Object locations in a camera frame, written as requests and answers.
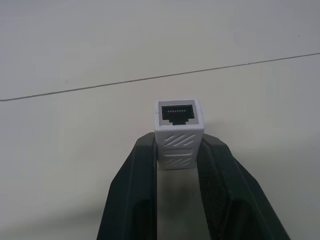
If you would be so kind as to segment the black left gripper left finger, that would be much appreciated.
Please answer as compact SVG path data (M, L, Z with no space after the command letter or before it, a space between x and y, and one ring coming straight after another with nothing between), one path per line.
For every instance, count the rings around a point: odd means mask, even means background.
M96 240L157 240L157 147L140 137L113 178Z

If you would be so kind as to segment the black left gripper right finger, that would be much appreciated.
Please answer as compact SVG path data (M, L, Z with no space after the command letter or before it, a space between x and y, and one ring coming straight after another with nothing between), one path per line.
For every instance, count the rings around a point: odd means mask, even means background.
M211 240L291 240L260 184L219 138L203 135L197 172Z

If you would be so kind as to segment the white ethernet coupler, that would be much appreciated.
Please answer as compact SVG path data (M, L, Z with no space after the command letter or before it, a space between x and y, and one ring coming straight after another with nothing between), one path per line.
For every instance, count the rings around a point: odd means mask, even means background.
M154 135L158 168L162 171L196 168L204 130L198 99L156 101Z

